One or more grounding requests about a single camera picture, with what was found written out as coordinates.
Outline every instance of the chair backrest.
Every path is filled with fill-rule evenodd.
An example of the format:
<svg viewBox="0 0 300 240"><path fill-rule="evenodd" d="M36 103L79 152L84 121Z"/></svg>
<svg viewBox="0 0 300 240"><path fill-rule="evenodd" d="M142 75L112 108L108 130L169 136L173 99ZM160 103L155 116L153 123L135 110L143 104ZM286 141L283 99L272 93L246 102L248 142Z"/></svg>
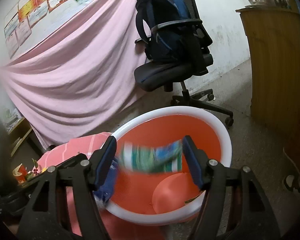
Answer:
<svg viewBox="0 0 300 240"><path fill-rule="evenodd" d="M188 7L188 10L190 12L192 19L200 19L197 5L195 4L195 0L184 0L186 6ZM200 40L200 45L202 47L208 47L212 44L212 39L210 38L209 34L203 27L203 25L200 26L197 30L197 34Z"/></svg>

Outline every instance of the dark blue backpack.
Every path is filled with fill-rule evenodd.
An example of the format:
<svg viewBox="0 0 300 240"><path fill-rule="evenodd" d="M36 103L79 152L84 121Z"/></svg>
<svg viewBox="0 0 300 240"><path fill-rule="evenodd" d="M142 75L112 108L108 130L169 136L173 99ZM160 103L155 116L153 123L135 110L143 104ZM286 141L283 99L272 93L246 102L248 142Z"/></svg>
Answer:
<svg viewBox="0 0 300 240"><path fill-rule="evenodd" d="M137 0L136 9L136 27L140 38L146 43L145 53L148 59L173 62L186 58L181 35L174 31L158 30L155 37L151 34L148 38L143 27L143 20L151 29L161 23L190 19L183 0Z"/></svg>

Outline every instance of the chair seat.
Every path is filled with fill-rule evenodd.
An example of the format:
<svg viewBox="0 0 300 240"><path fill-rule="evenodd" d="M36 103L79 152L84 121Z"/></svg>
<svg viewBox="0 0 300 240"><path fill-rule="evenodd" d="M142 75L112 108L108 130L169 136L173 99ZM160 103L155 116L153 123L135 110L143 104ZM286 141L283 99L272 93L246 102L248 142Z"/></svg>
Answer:
<svg viewBox="0 0 300 240"><path fill-rule="evenodd" d="M150 61L134 71L137 84L147 92L167 83L182 82L193 75L191 63L158 63Z"/></svg>

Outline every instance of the gray floor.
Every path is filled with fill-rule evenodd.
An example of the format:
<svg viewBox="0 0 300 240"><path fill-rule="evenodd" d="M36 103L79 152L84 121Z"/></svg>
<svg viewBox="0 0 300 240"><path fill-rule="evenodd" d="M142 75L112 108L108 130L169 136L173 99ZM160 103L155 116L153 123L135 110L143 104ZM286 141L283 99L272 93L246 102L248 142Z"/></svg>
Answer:
<svg viewBox="0 0 300 240"><path fill-rule="evenodd" d="M250 117L252 95L250 61L240 64L200 90L208 88L214 91L216 97L214 104L234 112L234 125L229 129L233 150L232 167L240 168L248 165L254 171L270 200L283 234L300 213L300 197L284 191L281 184L282 178L287 174L295 173L295 170L283 154L284 139L255 123ZM162 89L148 93L132 107L91 133L115 131L135 116L169 105L171 96L172 93L165 93ZM212 113L224 122L226 116ZM230 195L225 201L220 234L226 230L229 200ZM186 239L192 224L193 221L174 225L174 240Z"/></svg>

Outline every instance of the pink cloth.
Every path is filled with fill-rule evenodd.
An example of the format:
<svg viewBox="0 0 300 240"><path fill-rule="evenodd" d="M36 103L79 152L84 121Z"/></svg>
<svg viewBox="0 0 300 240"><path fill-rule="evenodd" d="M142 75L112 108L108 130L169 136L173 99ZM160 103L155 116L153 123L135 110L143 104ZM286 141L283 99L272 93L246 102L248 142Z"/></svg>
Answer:
<svg viewBox="0 0 300 240"><path fill-rule="evenodd" d="M94 0L30 51L0 68L8 95L43 147L93 130L143 95L133 72L136 0Z"/></svg>
<svg viewBox="0 0 300 240"><path fill-rule="evenodd" d="M111 135L111 133L103 132L71 139L68 143L46 152L40 160L38 160L38 170L41 171L44 167L48 168L52 165L58 165L72 156L77 155L78 152L84 153L90 158L93 151L100 149L109 135ZM81 236L75 212L73 192L70 187L67 188L67 203L72 232ZM112 240L164 240L158 227L135 225L112 215L106 210L101 211L100 215Z"/></svg>

